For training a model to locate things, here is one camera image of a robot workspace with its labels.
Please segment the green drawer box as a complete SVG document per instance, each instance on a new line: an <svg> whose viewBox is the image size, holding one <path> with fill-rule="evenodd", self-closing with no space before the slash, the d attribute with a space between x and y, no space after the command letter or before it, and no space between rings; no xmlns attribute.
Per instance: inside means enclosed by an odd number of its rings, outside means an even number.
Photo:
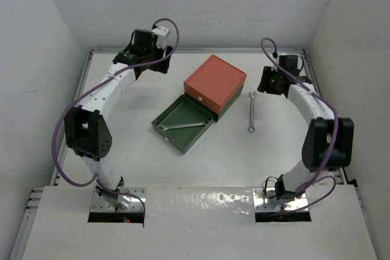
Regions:
<svg viewBox="0 0 390 260"><path fill-rule="evenodd" d="M233 96L227 106L219 114L211 111L200 102L187 94L179 96L165 111L163 111L151 124L153 129L162 135L180 153L185 154L195 142L218 122L226 111L232 106L242 92L242 88ZM181 128L163 132L159 125L176 125L209 120L209 124L203 127Z"/></svg>

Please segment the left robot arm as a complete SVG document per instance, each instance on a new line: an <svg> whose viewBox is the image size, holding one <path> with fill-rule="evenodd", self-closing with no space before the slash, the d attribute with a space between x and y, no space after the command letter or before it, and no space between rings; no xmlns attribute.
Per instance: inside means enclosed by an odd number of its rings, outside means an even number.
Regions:
<svg viewBox="0 0 390 260"><path fill-rule="evenodd" d="M66 145L108 189L116 190L121 176L107 159L113 138L106 120L122 93L143 71L167 73L168 55L173 50L166 44L170 33L168 28L157 25L151 30L134 30L130 43L113 59L101 81L103 86L88 94L65 116Z"/></svg>

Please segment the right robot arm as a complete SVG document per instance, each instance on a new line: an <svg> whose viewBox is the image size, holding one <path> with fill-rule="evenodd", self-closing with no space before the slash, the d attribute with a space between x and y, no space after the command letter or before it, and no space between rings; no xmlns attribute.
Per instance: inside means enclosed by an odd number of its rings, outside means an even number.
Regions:
<svg viewBox="0 0 390 260"><path fill-rule="evenodd" d="M308 125L301 160L275 182L275 198L289 200L303 194L323 171L350 165L354 123L339 117L318 95L310 78L301 75L299 55L274 52L271 59L274 64L264 67L257 90L284 95Z"/></svg>

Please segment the silver wrench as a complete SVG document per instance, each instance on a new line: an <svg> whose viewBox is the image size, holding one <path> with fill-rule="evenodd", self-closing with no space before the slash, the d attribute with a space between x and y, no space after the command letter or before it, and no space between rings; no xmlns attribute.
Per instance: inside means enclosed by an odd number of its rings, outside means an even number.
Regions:
<svg viewBox="0 0 390 260"><path fill-rule="evenodd" d="M202 122L193 122L187 124L176 124L176 125L159 125L158 127L163 131L181 129L181 128L191 128L191 127L203 127L209 124L209 120L205 120Z"/></svg>
<svg viewBox="0 0 390 260"><path fill-rule="evenodd" d="M249 114L249 126L248 126L248 132L254 133L255 132L255 126L254 126L254 113L255 113L255 98L257 96L257 93L255 91L249 92L250 97L250 114Z"/></svg>

